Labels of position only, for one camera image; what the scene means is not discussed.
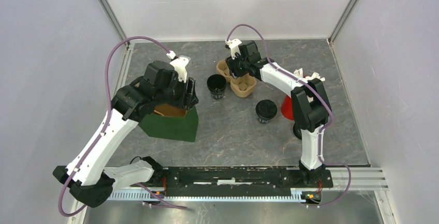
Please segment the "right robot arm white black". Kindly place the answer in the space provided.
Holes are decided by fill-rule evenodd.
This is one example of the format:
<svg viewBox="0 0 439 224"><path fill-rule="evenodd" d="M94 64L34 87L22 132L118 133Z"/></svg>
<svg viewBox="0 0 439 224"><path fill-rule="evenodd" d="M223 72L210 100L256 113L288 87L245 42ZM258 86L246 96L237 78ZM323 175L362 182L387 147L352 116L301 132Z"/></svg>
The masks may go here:
<svg viewBox="0 0 439 224"><path fill-rule="evenodd" d="M294 129L299 130L302 154L299 161L299 181L306 187L314 186L325 170L323 137L332 112L323 82L319 78L306 79L279 66L274 60L262 58L256 43L239 39L226 40L230 50L226 58L230 74L236 79L249 74L269 83L285 94L290 94Z"/></svg>

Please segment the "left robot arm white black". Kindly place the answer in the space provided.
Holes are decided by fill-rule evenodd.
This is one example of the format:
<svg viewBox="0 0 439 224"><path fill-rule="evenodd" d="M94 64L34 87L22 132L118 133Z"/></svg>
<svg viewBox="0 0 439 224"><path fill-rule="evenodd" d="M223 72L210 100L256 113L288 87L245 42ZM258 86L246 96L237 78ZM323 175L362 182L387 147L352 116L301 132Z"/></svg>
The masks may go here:
<svg viewBox="0 0 439 224"><path fill-rule="evenodd" d="M170 62L153 61L143 76L118 89L102 124L81 153L53 171L76 200L97 207L121 188L136 183L154 187L162 182L161 168L151 157L122 167L106 164L125 137L157 106L168 104L190 110L198 103L195 80L186 71L189 61L186 56Z"/></svg>

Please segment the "brown paper bag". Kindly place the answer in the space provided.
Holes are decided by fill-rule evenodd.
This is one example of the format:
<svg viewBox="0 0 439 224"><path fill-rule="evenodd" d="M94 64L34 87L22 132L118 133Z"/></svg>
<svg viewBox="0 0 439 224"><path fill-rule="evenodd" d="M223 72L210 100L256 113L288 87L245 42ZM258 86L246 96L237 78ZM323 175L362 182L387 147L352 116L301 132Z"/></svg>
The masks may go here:
<svg viewBox="0 0 439 224"><path fill-rule="evenodd" d="M155 107L153 114L163 117L184 117L187 112L186 109L177 108L169 104L161 104Z"/></svg>

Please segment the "cardboard cup carrier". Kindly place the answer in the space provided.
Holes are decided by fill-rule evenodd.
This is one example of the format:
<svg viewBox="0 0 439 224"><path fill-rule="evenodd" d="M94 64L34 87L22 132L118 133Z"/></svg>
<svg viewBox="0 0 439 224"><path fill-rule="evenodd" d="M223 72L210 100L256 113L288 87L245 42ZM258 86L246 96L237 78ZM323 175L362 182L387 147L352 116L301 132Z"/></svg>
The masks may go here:
<svg viewBox="0 0 439 224"><path fill-rule="evenodd" d="M238 97L248 97L256 89L257 80L254 77L251 77L249 74L234 79L230 74L230 70L224 59L217 63L216 71L225 77L227 83L230 84L232 91Z"/></svg>

